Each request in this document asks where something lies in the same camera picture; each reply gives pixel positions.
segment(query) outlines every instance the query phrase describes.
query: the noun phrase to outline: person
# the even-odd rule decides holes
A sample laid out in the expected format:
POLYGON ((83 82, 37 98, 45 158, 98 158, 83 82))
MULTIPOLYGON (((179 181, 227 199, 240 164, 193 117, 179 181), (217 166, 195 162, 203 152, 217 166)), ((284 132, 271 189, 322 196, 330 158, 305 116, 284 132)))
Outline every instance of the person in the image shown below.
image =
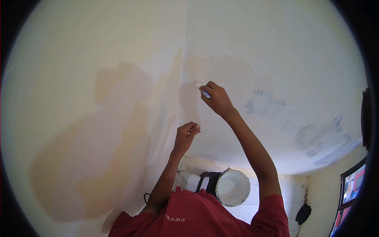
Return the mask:
POLYGON ((251 223, 238 220, 211 194, 172 192, 178 164, 201 127, 189 122, 177 130, 174 149, 146 207, 134 217, 122 212, 109 237, 125 236, 280 236, 288 237, 277 171, 266 149, 232 105, 224 88, 208 82, 199 90, 204 102, 232 128, 259 182, 259 208, 251 223))

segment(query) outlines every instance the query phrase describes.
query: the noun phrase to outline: hand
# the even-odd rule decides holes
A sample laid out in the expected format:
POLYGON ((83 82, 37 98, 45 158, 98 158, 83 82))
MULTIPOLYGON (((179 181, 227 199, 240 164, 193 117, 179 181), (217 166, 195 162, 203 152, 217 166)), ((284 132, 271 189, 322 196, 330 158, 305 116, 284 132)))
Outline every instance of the hand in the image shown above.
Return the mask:
POLYGON ((178 131, 176 133, 175 145, 172 152, 182 158, 182 156, 188 151, 190 148, 193 138, 196 134, 198 134, 201 127, 194 123, 189 122, 184 124, 181 127, 178 127, 178 131))
POLYGON ((216 83, 210 81, 205 86, 199 88, 201 91, 206 91, 211 96, 206 98, 200 91, 201 98, 204 102, 213 109, 216 114, 220 115, 223 119, 227 119, 230 115, 233 115, 237 110, 233 107, 228 94, 225 89, 218 86, 216 83))

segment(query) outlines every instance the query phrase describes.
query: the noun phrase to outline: window frame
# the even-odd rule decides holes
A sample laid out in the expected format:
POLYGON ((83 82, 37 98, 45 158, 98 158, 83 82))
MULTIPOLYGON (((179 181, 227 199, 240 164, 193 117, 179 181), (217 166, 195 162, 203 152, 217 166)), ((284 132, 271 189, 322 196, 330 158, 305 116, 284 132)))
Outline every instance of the window frame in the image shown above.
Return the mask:
POLYGON ((363 160, 361 160, 358 164, 354 165, 351 169, 349 169, 348 171, 346 171, 345 173, 341 174, 341 190, 340 190, 340 203, 338 205, 338 209, 337 209, 337 212, 342 210, 342 209, 345 209, 351 205, 353 205, 354 203, 354 200, 350 200, 348 201, 347 203, 343 203, 343 193, 344 193, 344 190, 345 190, 345 178, 348 177, 349 175, 351 175, 352 173, 354 173, 355 171, 357 171, 359 168, 361 168, 364 164, 366 164, 366 157, 363 158, 363 160))
POLYGON ((338 213, 341 212, 340 214, 340 219, 339 221, 341 222, 341 219, 342 219, 342 215, 343 215, 343 210, 351 207, 353 204, 354 204, 354 201, 356 198, 348 201, 347 203, 343 203, 343 194, 344 194, 344 190, 345 190, 345 178, 348 177, 349 175, 351 175, 352 173, 354 173, 355 171, 357 171, 359 168, 361 168, 364 164, 366 164, 366 158, 363 158, 358 164, 354 165, 352 168, 350 168, 348 171, 346 171, 345 173, 341 174, 341 188, 340 188, 340 201, 338 203, 338 209, 337 209, 337 212, 335 214, 335 217, 334 217, 334 222, 333 222, 333 225, 332 225, 332 229, 330 230, 330 233, 329 233, 329 236, 332 234, 333 232, 333 228, 335 226, 335 223, 337 221, 337 217, 338 217, 338 213))

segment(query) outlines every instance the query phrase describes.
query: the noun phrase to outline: blue chalk wrapper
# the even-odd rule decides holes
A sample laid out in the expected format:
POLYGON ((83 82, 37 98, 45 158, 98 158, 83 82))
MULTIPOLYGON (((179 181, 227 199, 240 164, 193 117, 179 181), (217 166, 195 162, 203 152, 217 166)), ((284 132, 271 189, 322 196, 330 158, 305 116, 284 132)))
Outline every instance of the blue chalk wrapper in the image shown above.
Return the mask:
POLYGON ((211 98, 211 96, 208 94, 208 92, 206 92, 206 91, 201 91, 201 92, 203 92, 203 95, 204 95, 206 98, 208 98, 208 99, 211 98))

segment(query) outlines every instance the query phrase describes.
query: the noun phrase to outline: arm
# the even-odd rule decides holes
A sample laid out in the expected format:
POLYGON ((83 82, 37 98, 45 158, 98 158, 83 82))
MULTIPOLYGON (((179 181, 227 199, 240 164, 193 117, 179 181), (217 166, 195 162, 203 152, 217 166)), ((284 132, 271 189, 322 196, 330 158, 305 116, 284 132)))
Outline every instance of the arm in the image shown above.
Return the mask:
POLYGON ((282 195, 273 161, 261 142, 233 107, 224 88, 214 82, 208 82, 206 86, 201 86, 199 90, 208 92, 210 99, 206 98, 202 93, 201 98, 229 124, 240 141, 243 151, 258 178, 259 199, 262 200, 270 195, 282 195))
POLYGON ((200 128, 201 127, 194 122, 189 122, 178 128, 174 149, 142 212, 157 215, 162 207, 167 205, 168 199, 171 196, 179 162, 190 148, 195 135, 201 132, 200 128))

